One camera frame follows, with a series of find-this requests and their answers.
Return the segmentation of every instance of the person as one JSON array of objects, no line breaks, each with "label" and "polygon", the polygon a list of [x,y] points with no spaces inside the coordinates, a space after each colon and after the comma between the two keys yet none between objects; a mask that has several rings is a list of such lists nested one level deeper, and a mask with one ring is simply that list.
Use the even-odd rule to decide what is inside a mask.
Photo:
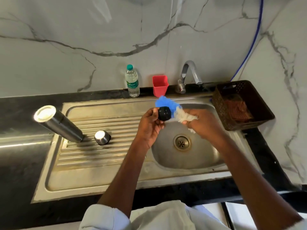
[{"label": "person", "polygon": [[[141,118],[136,137],[119,171],[98,204],[86,210],[79,229],[229,229],[208,210],[199,211],[180,201],[168,201],[131,212],[145,155],[164,128],[164,123],[158,120],[157,110],[151,108]],[[210,111],[185,111],[198,119],[183,124],[219,151],[258,229],[307,229],[305,220],[252,166]]]}]

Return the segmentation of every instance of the teal bottle cap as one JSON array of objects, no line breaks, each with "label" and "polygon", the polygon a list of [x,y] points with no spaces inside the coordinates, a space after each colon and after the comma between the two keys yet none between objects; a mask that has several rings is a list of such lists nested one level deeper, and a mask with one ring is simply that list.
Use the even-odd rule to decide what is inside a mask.
[{"label": "teal bottle cap", "polygon": [[132,64],[127,65],[127,69],[128,69],[128,70],[132,70],[132,69],[133,69]]}]

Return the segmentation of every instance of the plastic water bottle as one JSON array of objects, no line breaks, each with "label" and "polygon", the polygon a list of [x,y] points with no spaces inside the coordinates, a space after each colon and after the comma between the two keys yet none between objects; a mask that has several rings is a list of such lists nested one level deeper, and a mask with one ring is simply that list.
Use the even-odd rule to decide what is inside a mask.
[{"label": "plastic water bottle", "polygon": [[140,95],[140,87],[138,86],[138,73],[131,64],[127,65],[125,79],[128,86],[129,95],[137,97]]}]

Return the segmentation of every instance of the blue hose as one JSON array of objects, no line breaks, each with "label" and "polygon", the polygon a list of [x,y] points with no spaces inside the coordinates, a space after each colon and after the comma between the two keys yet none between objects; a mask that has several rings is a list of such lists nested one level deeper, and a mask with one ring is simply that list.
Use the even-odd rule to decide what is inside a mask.
[{"label": "blue hose", "polygon": [[246,57],[244,58],[244,61],[242,62],[242,64],[240,65],[240,67],[238,68],[238,70],[236,71],[236,73],[232,76],[232,78],[230,79],[230,81],[232,81],[232,79],[236,76],[236,74],[239,72],[239,70],[242,68],[242,66],[244,65],[245,61],[247,60],[248,56],[250,55],[251,53],[251,50],[253,49],[254,45],[255,45],[255,42],[256,42],[256,39],[257,39],[257,36],[259,34],[259,30],[260,30],[260,26],[261,26],[261,19],[262,19],[262,12],[263,12],[263,1],[264,0],[261,0],[260,1],[260,9],[259,9],[259,18],[258,18],[258,24],[257,24],[257,30],[256,30],[256,34],[254,36],[254,40],[251,44],[251,48],[249,49],[248,51],[248,54],[246,55]]}]

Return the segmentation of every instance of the black countertop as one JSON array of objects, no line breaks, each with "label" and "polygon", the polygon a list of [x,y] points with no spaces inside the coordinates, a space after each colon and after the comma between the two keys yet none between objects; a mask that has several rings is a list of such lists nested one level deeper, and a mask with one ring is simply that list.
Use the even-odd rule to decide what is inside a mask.
[{"label": "black countertop", "polygon": [[[204,92],[187,85],[187,93]],[[170,86],[167,94],[173,94]],[[152,96],[152,88],[141,88],[140,96]],[[0,98],[0,223],[1,229],[21,229],[80,221],[88,206],[100,195],[75,197],[31,204],[53,134],[35,123],[34,112],[64,102],[128,98],[127,90],[110,90],[41,96]],[[257,128],[244,130],[245,137],[264,172],[277,191],[299,191],[283,173],[274,154]],[[191,182],[136,190],[133,209],[181,200],[189,206],[242,199],[232,178]]]}]

